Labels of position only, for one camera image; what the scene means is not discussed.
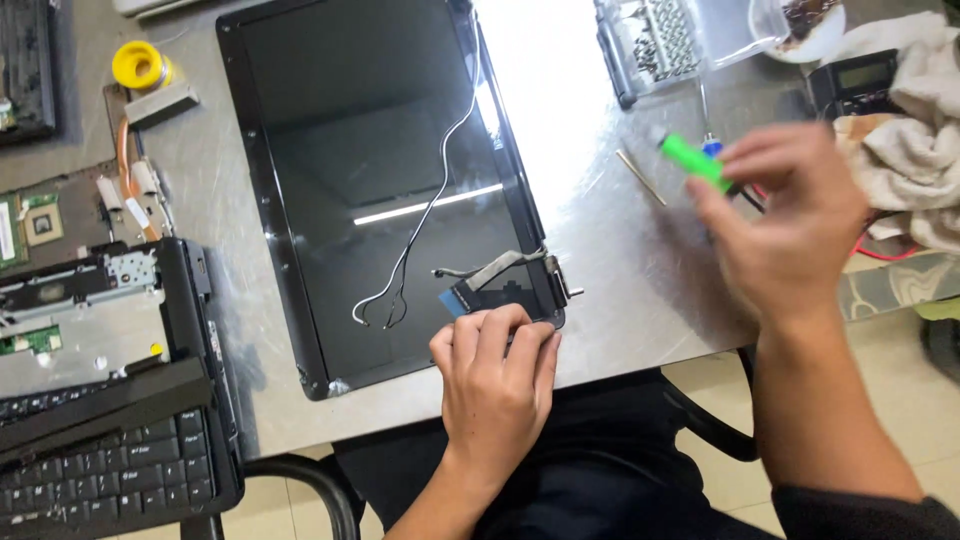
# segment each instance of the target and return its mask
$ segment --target screen bezel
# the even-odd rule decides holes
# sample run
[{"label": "screen bezel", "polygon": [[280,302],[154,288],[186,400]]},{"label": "screen bezel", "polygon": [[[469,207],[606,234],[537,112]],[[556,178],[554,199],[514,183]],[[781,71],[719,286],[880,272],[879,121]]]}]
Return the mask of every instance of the screen bezel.
[{"label": "screen bezel", "polygon": [[[330,392],[330,380],[323,355],[323,344],[314,327],[313,311],[307,298],[303,274],[300,270],[297,251],[292,241],[287,221],[283,196],[270,149],[270,142],[263,125],[260,104],[254,84],[253,73],[247,57],[247,49],[242,38],[242,27],[258,20],[277,16],[326,0],[275,0],[231,12],[217,19],[216,31],[220,51],[233,105],[237,114],[240,134],[243,137],[247,161],[250,165],[253,194],[257,201],[260,221],[264,234],[268,238],[268,248],[274,265],[280,301],[283,305],[287,328],[293,345],[294,358],[300,372],[300,385],[307,398],[318,401],[339,395]],[[466,0],[450,0],[447,5],[451,22],[454,25],[460,51],[465,64],[472,70],[470,52],[473,48],[473,35]],[[514,223],[520,249],[524,253],[533,253],[543,246],[545,234],[537,213],[533,194],[526,179],[520,155],[516,148],[514,134],[502,106],[500,89],[493,75],[490,56],[483,30],[480,30],[481,70],[490,84],[493,101],[500,123],[500,142],[493,146],[496,170],[503,184],[503,193]],[[543,313],[551,316],[542,319],[553,323],[557,328],[564,324],[564,310],[558,304],[553,281],[542,260],[527,265],[530,280]],[[405,375],[412,371],[431,366],[432,358],[414,362],[390,362],[360,374],[338,380],[335,387],[351,390],[384,380]]]}]

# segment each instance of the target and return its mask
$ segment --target white wire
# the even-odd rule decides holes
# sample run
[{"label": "white wire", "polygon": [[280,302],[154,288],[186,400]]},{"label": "white wire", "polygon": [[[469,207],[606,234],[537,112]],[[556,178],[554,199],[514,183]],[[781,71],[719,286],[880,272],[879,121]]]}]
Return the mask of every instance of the white wire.
[{"label": "white wire", "polygon": [[373,302],[378,298],[383,298],[387,291],[390,290],[390,287],[394,284],[394,278],[396,277],[396,270],[400,267],[400,264],[403,263],[403,260],[407,257],[407,254],[410,252],[410,248],[413,246],[414,241],[417,240],[417,236],[420,234],[420,229],[423,228],[423,223],[426,221],[426,217],[430,215],[430,210],[437,204],[437,200],[440,199],[440,196],[444,194],[446,185],[450,180],[450,167],[447,163],[446,158],[446,142],[450,140],[450,136],[453,135],[453,132],[457,131],[460,126],[463,126],[467,120],[470,118],[470,115],[473,114],[473,110],[476,107],[477,103],[477,85],[480,82],[480,31],[477,28],[477,12],[475,8],[470,9],[470,23],[473,29],[473,38],[474,38],[474,47],[473,47],[473,81],[472,81],[472,90],[473,95],[470,97],[470,107],[467,109],[467,113],[464,114],[462,118],[457,120],[452,126],[450,126],[444,137],[440,141],[440,155],[444,161],[444,183],[440,186],[440,190],[437,191],[437,194],[433,196],[433,200],[430,201],[430,204],[427,205],[426,210],[423,211],[423,217],[420,218],[420,223],[417,225],[417,228],[414,229],[414,233],[410,236],[410,239],[407,240],[406,245],[403,247],[403,251],[400,253],[400,258],[396,260],[394,265],[394,271],[390,273],[390,279],[387,281],[387,286],[383,287],[383,290],[374,294],[370,298],[365,298],[360,302],[357,302],[357,305],[353,307],[353,320],[360,323],[361,325],[368,327],[370,323],[357,317],[357,309],[363,304],[368,304]]}]

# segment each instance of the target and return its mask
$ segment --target yellow solder spool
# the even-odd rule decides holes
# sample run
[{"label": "yellow solder spool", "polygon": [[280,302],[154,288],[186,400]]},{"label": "yellow solder spool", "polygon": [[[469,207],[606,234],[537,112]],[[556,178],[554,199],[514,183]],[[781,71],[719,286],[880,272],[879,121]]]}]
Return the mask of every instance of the yellow solder spool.
[{"label": "yellow solder spool", "polygon": [[131,41],[113,55],[113,78],[131,90],[149,92],[174,80],[176,67],[146,41]]}]

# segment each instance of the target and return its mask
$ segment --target metal workbench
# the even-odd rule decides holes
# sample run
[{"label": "metal workbench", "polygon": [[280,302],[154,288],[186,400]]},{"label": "metal workbench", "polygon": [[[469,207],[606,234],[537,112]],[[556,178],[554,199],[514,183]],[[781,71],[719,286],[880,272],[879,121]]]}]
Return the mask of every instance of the metal workbench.
[{"label": "metal workbench", "polygon": [[[106,0],[62,0],[54,26],[65,132],[51,142],[0,150],[4,189],[108,160],[113,148],[101,88],[112,82],[113,52],[145,37],[179,65],[203,103],[152,128],[143,141],[169,185],[178,234],[208,248],[213,313],[239,391],[246,458],[434,417],[442,394],[439,372],[429,369],[319,403],[302,395],[213,28],[219,14],[253,3],[208,2],[140,27]],[[939,0],[846,4],[851,25],[940,9]],[[478,11],[547,244],[571,284],[587,290],[567,310],[558,385],[751,340],[754,330],[728,297],[685,199],[683,175],[636,136],[637,126],[652,121],[699,140],[704,123],[694,85],[643,98],[623,112],[597,45],[589,0],[478,0]],[[803,87],[797,66],[762,56],[711,74],[713,130],[733,141],[754,126],[805,118],[797,92]],[[668,209],[614,157],[623,145]],[[938,268],[937,282],[930,298],[925,293],[921,300],[960,289],[960,278],[940,286],[956,274],[954,258],[927,257],[935,259],[921,266]],[[856,296],[863,301],[865,295]]]}]

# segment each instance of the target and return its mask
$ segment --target cloth rag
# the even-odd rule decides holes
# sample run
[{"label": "cloth rag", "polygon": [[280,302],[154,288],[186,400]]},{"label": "cloth rag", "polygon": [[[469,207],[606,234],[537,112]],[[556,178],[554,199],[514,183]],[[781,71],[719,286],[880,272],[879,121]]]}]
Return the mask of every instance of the cloth rag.
[{"label": "cloth rag", "polygon": [[923,12],[848,32],[830,63],[900,49],[891,99],[907,115],[838,118],[834,128],[875,209],[911,211],[910,234],[960,254],[960,63],[950,28]]}]

